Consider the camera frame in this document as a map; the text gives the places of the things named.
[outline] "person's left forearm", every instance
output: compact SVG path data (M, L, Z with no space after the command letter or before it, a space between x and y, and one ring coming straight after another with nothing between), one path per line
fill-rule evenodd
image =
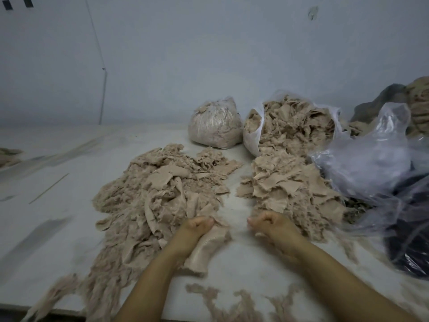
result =
M114 322L158 322L168 288L180 260L168 248L163 250L142 273Z

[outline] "gray wall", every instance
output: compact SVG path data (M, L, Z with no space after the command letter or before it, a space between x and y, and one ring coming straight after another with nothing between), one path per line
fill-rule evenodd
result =
M65 3L75 5L66 11ZM186 122L200 103L227 95L244 116L277 89L342 107L351 116L355 105L387 85L429 75L429 0L88 3L108 72L104 124ZM12 50L4 47L0 31L0 54L13 52L15 64L21 59L17 52L34 49L41 36L46 45L25 66L15 65L17 72L0 70L0 88L8 75L14 81L6 100L0 96L7 112L1 122L39 124L49 116L52 123L96 123L103 73L84 0L49 4L63 9L61 16L36 21L33 36L22 28L25 15L14 19L19 23L14 34L22 37ZM315 5L318 16L310 21L308 9ZM0 23L4 17L0 11ZM54 35L40 32L52 29L62 37L49 39ZM66 55L54 57L50 44ZM21 79L32 88L25 99ZM22 117L27 111L31 115Z

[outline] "thin stick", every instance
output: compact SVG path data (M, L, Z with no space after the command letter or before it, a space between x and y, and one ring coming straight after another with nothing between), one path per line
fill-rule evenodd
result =
M36 201L37 199L39 199L42 195L44 195L46 192L48 192L50 189L52 189L55 184L57 184L59 181L61 181L64 177L66 177L69 173L67 173L66 175L64 175L62 178L60 178L58 181L56 181L54 184L52 184L49 188L47 188L46 190L44 190L40 195L38 195L33 201L31 201L29 204L32 204L34 201Z

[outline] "hand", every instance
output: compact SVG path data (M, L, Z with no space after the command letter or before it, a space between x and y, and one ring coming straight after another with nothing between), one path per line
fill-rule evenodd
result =
M211 230L214 224L215 220L207 216L186 220L168 242L165 251L183 263L195 249L201 236Z
M287 217L274 211L263 211L257 217L247 218L249 228L255 233L263 233L288 259L297 263L297 254L307 239Z

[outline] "person's right forearm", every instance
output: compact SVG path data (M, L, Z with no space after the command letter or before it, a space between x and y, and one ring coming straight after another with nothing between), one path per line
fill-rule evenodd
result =
M333 257L307 242L297 252L305 279L339 321L417 322L378 292L368 287Z

